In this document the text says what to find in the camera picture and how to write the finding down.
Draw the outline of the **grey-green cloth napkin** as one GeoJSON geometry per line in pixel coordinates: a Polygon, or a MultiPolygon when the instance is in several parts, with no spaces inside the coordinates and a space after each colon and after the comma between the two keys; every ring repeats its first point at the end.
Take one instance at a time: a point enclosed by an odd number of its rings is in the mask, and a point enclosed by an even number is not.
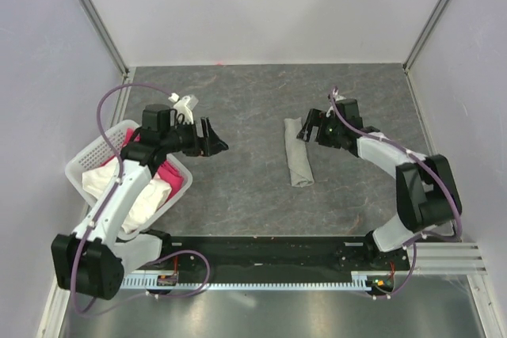
{"type": "Polygon", "coordinates": [[[291,185],[305,188],[314,184],[314,178],[307,157],[306,144],[297,139],[301,131],[301,119],[284,119],[284,145],[291,185]]]}

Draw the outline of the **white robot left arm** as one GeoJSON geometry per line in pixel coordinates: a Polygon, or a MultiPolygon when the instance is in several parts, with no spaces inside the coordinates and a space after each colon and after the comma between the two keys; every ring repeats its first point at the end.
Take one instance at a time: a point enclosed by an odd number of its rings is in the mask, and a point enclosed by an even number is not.
{"type": "Polygon", "coordinates": [[[70,234],[59,234],[51,243],[59,288],[110,300],[124,278],[143,265],[168,268],[174,258],[168,237],[150,227],[193,182],[174,155],[210,157],[227,149],[207,117],[195,120],[188,97],[174,106],[149,104],[141,123],[124,120],[101,131],[65,168],[90,210],[70,234]],[[161,178],[164,164],[180,171],[181,188],[170,186],[155,200],[153,211],[132,220],[135,201],[161,178]]]}

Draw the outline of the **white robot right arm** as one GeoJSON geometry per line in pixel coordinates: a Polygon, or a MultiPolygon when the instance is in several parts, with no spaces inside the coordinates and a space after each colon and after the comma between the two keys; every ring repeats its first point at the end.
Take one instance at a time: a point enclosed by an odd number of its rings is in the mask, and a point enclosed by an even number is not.
{"type": "Polygon", "coordinates": [[[371,269],[391,261],[391,252],[454,221],[456,230],[442,240],[459,238],[462,204],[448,159],[413,152],[373,126],[365,126],[355,99],[331,101],[330,110],[310,109],[297,138],[309,142],[315,132],[320,146],[343,149],[372,163],[395,179],[396,212],[364,237],[363,260],[371,269]]]}

